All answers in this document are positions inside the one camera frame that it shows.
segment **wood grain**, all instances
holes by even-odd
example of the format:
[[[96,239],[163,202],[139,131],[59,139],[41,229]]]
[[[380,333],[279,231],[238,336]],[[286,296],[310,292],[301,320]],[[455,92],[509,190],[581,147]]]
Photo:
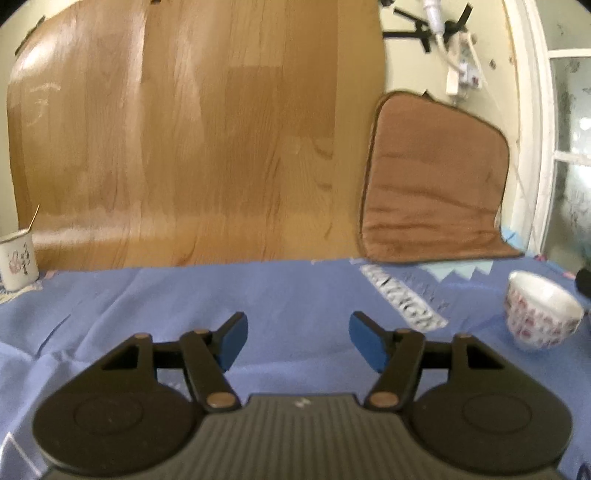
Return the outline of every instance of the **wood grain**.
[[[84,0],[13,69],[19,219],[42,268],[360,255],[375,0]]]

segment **black bracket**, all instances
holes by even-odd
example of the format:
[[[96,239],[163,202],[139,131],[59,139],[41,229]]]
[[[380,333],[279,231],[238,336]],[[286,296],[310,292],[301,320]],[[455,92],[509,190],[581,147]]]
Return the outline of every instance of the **black bracket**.
[[[458,32],[466,31],[466,23],[470,18],[473,6],[466,4],[462,15],[457,22],[448,20],[445,22],[445,33],[443,34],[443,40],[447,44],[449,39]],[[414,15],[400,9],[394,8],[394,13],[401,17],[407,18],[414,23],[414,31],[400,30],[400,31],[385,31],[382,33],[384,38],[415,38],[420,40],[423,45],[425,53],[431,52],[430,40],[433,37],[433,32],[429,29],[429,24],[422,18],[415,17]]]
[[[65,471],[91,476],[162,462],[208,414],[241,408],[224,372],[247,336],[246,315],[235,313],[217,331],[193,330],[178,342],[153,343],[147,333],[128,338],[39,407],[33,435],[43,455]],[[161,368],[183,370],[192,402],[158,382]]]

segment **black object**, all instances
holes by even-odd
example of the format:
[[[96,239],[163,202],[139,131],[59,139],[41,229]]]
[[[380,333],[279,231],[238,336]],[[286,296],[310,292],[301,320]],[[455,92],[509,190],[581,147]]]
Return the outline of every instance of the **black object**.
[[[58,390],[34,418],[52,464],[44,479],[561,478],[568,409],[473,336],[427,342],[355,312],[351,340],[381,373],[363,405],[350,394],[254,395],[242,408],[222,370],[246,331],[236,314],[179,342],[139,334]],[[192,402],[155,381],[162,366],[184,369]],[[424,368],[449,379],[414,401]]]
[[[591,480],[591,466],[588,463],[584,463],[577,472],[577,480]]]
[[[470,18],[472,13],[473,7],[470,4],[466,4],[464,7],[464,11],[462,15],[457,20],[457,22],[453,22],[448,20],[445,22],[445,33],[443,34],[443,41],[447,44],[449,39],[458,32],[466,31],[466,22]],[[433,32],[429,29],[429,24],[424,21],[422,18],[415,17],[414,15],[405,12],[400,8],[394,8],[394,13],[400,15],[401,17],[408,18],[410,21],[414,22],[414,31],[409,30],[401,30],[401,31],[384,31],[382,35],[384,38],[416,38],[417,40],[421,41],[423,45],[423,50],[425,53],[431,52],[431,44],[430,39],[433,37]]]
[[[577,287],[579,293],[585,295],[591,300],[591,271],[587,268],[582,268],[577,272],[577,276],[574,279],[574,284]]]

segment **floral teacup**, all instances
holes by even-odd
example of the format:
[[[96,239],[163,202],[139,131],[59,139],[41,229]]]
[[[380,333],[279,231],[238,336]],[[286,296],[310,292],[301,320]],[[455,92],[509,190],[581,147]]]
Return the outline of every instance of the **floral teacup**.
[[[556,346],[572,335],[583,307],[558,284],[525,271],[509,275],[505,297],[507,327],[520,348]]]

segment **brown seat pad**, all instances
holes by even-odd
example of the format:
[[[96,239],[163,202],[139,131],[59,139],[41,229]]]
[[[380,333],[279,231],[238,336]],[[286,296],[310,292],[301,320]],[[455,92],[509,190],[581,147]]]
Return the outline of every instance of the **brown seat pad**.
[[[376,113],[361,237],[385,262],[516,257],[495,215],[509,147],[491,125],[449,105],[392,92]]]

